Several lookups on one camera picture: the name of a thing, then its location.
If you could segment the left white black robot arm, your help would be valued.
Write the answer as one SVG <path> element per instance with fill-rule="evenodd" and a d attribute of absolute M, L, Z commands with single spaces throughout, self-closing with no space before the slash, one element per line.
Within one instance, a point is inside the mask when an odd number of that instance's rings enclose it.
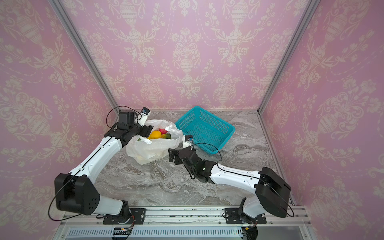
<path fill-rule="evenodd" d="M 58 210 L 71 212 L 76 216 L 110 216 L 117 224 L 126 224 L 133 220 L 127 201 L 100 195 L 94 183 L 111 158 L 134 136 L 149 137 L 153 130 L 153 126 L 146 125 L 150 114 L 148 108 L 143 108 L 139 113 L 134 110 L 120 111 L 118 121 L 109 128 L 86 159 L 69 173 L 59 174 L 55 178 L 56 194 L 51 203 Z"/>

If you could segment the white plastic bag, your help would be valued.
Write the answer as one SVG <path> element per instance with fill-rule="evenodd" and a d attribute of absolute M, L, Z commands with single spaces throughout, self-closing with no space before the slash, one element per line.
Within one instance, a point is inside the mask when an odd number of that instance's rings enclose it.
<path fill-rule="evenodd" d="M 176 149 L 183 140 L 183 131 L 179 130 L 173 122 L 166 120 L 148 120 L 147 125 L 154 127 L 152 132 L 165 129 L 171 135 L 171 139 L 148 140 L 139 135 L 134 136 L 125 146 L 126 153 L 140 165 L 166 157 L 169 149 Z"/>

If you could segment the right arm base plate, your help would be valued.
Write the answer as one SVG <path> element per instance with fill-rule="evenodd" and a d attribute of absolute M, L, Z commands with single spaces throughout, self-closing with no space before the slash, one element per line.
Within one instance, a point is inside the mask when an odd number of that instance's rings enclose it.
<path fill-rule="evenodd" d="M 239 213 L 238 208 L 225 208 L 222 217 L 225 218 L 226 224 L 228 225 L 265 225 L 267 223 L 264 214 L 258 215 L 256 218 L 251 218 L 243 213 Z"/>

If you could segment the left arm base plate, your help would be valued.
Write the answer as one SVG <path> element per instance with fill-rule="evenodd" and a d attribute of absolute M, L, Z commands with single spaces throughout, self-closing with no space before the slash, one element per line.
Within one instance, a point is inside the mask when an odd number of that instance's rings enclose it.
<path fill-rule="evenodd" d="M 106 215 L 104 225 L 143 225 L 146 217 L 145 208 L 130 209 L 127 216 Z"/>

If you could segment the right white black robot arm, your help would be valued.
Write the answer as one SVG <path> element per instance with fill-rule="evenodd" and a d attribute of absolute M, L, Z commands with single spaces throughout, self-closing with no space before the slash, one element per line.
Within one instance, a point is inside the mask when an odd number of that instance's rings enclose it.
<path fill-rule="evenodd" d="M 253 224 L 257 216 L 265 213 L 279 218 L 294 216 L 288 213 L 291 187 L 270 168 L 263 167 L 260 171 L 229 168 L 203 160 L 192 147 L 169 149 L 169 162 L 183 165 L 191 179 L 204 184 L 228 185 L 254 194 L 240 203 L 238 215 L 242 222 Z"/>

